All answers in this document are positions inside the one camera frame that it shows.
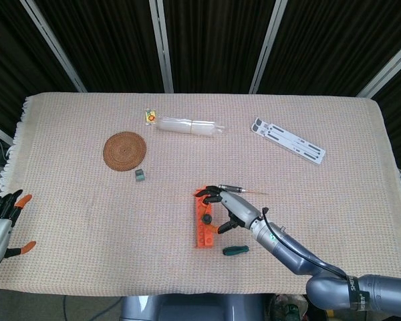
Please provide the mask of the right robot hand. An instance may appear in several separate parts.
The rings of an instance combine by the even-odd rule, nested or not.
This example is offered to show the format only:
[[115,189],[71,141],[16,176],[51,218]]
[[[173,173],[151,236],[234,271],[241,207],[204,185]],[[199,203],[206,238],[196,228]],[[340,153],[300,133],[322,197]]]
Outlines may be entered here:
[[256,209],[250,202],[246,201],[237,193],[220,186],[206,186],[204,189],[194,194],[196,198],[203,198],[205,205],[211,203],[220,203],[228,211],[229,220],[217,227],[217,234],[226,233],[236,227],[250,229],[255,221],[262,220],[262,213]]

